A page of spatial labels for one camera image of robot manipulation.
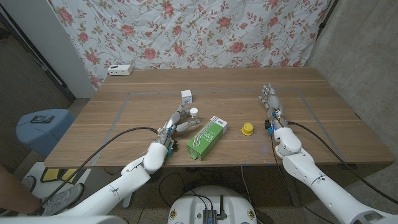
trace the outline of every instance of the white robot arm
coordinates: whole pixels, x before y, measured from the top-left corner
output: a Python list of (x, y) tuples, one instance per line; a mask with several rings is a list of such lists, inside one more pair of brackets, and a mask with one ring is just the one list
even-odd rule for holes
[(174, 131), (181, 132), (190, 126), (198, 124), (198, 119), (178, 124), (182, 117), (195, 117), (196, 108), (183, 110), (186, 102), (183, 102), (177, 111), (166, 121), (163, 128), (159, 128), (159, 137), (150, 144), (147, 154), (132, 161), (121, 171), (121, 177), (112, 181), (101, 190), (95, 192), (86, 200), (72, 209), (63, 212), (59, 217), (87, 217), (108, 214), (121, 200), (143, 186), (150, 175), (162, 167), (168, 151), (177, 143), (172, 139)]
[(341, 223), (397, 223), (398, 216), (366, 206), (324, 174), (312, 156), (302, 148), (300, 139), (288, 128), (282, 104), (271, 84), (264, 86), (259, 96), (270, 120), (269, 133), (279, 144), (276, 154), (283, 160), (285, 170), (307, 185)]

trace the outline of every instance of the yellow bottle cap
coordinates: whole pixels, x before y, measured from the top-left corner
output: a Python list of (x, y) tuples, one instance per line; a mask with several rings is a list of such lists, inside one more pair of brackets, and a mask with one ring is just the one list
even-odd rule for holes
[(245, 136), (250, 136), (250, 135), (252, 135), (252, 134), (253, 134), (253, 124), (251, 124), (251, 123), (246, 123), (246, 124), (244, 124), (244, 125), (243, 125), (243, 128), (242, 128), (242, 133), (243, 133)]

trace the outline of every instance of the green and white box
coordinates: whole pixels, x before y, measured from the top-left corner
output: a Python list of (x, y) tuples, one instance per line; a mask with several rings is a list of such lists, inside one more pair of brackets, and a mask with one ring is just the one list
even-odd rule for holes
[(187, 149), (192, 159), (201, 161), (209, 153), (210, 149), (224, 135), (227, 122), (213, 116), (209, 122), (188, 143)]

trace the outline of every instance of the blue chair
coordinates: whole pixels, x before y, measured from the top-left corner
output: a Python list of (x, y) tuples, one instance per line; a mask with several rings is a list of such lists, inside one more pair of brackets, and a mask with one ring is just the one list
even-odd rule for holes
[[(50, 123), (31, 123), (35, 116), (54, 116)], [(69, 110), (51, 109), (24, 115), (18, 122), (18, 140), (31, 150), (47, 157), (74, 122)]]

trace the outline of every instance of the small white box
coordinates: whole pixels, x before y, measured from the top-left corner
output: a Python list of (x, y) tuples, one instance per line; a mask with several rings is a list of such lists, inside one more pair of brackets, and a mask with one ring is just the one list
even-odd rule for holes
[(192, 93), (191, 90), (184, 90), (181, 91), (181, 97), (182, 101), (185, 101), (187, 103), (192, 103)]
[(108, 68), (110, 75), (130, 75), (132, 72), (132, 65), (111, 65)]

